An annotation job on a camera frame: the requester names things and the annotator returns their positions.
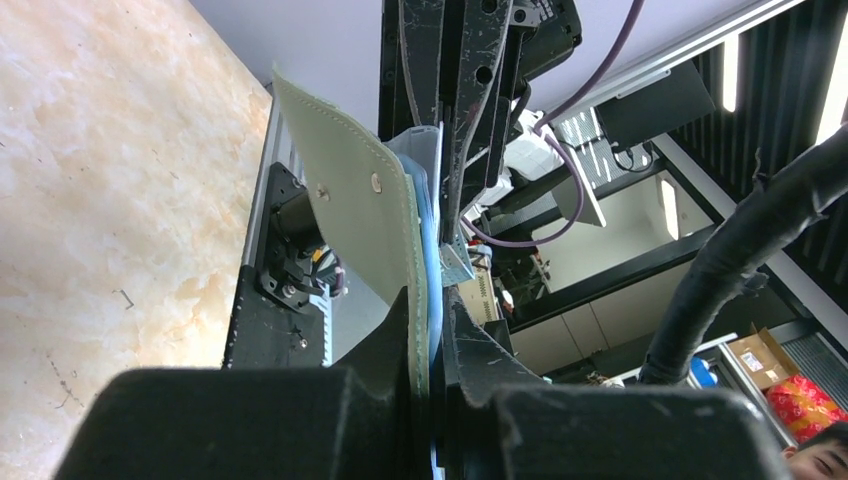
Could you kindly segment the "blue perforated metal bracket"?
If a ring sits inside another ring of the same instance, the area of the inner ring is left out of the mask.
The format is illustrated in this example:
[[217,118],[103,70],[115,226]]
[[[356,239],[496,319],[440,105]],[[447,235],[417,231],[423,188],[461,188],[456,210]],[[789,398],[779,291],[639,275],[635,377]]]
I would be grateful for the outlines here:
[[474,278],[467,243],[457,236],[453,243],[443,244],[439,249],[442,285],[450,287]]

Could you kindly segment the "cardboard box in background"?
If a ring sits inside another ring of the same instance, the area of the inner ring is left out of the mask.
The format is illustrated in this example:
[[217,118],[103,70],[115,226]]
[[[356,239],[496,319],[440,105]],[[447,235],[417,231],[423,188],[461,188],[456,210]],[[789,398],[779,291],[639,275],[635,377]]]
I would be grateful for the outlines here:
[[751,325],[748,336],[728,344],[732,356],[761,392],[780,385],[801,373],[795,361],[767,328]]

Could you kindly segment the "green card holder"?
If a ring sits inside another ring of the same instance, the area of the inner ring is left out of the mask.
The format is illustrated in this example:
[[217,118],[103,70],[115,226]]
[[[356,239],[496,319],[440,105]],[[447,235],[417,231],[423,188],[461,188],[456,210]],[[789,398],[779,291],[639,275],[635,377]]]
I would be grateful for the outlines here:
[[408,300],[412,392],[430,393],[428,286],[413,181],[395,153],[336,105],[272,73],[325,242],[384,301]]

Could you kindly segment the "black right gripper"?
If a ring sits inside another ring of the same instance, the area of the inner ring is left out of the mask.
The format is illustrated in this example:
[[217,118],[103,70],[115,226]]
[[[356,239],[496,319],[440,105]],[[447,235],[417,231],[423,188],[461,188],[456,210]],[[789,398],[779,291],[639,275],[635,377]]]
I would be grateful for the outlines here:
[[[495,186],[503,172],[506,143],[532,94],[530,81],[563,63],[582,41],[573,1],[450,1],[448,6],[459,11],[462,19],[449,30],[448,117],[440,191],[443,242],[452,242],[458,231],[468,150],[497,69],[493,128],[486,152],[488,187]],[[441,121],[444,13],[443,1],[383,2],[378,106],[382,140],[412,126],[436,126]]]

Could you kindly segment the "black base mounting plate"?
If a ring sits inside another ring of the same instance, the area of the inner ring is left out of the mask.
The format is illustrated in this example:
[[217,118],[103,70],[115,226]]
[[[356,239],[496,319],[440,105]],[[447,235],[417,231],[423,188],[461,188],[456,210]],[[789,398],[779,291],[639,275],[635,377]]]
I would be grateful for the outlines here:
[[328,307],[312,271],[324,245],[308,191],[277,165],[274,237],[261,271],[241,265],[222,368],[319,367],[328,362]]

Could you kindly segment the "red patterned bag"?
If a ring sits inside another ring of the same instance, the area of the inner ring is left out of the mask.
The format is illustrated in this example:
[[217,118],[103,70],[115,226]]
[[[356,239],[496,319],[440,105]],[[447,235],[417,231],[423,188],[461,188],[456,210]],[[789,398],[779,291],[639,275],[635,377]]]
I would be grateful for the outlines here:
[[797,443],[804,443],[837,422],[842,409],[822,388],[803,375],[793,375],[766,391],[766,399]]

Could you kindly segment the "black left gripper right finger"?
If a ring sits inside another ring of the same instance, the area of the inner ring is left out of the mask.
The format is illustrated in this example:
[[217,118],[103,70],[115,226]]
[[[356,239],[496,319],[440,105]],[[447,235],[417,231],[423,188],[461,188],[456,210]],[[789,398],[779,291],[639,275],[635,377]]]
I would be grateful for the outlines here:
[[549,385],[472,318],[456,288],[443,291],[444,399],[440,461],[449,479],[512,479],[521,441],[499,396]]

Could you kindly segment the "aluminium frame rail front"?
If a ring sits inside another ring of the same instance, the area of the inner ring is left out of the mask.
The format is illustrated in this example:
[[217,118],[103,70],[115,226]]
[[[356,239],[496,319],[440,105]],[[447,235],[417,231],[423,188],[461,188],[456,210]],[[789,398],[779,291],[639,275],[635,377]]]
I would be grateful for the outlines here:
[[272,103],[242,253],[242,266],[256,272],[263,269],[269,256],[268,245],[274,237],[272,207],[279,196],[275,190],[276,167],[280,165],[291,171],[297,164],[288,124],[281,112],[280,101],[274,87],[274,84],[269,85]]

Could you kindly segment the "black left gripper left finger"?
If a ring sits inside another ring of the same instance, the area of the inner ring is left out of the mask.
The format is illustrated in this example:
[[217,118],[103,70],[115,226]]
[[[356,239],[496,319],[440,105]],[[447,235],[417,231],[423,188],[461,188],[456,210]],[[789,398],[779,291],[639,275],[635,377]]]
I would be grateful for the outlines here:
[[346,374],[336,447],[337,479],[406,479],[413,465],[408,293],[336,365]]

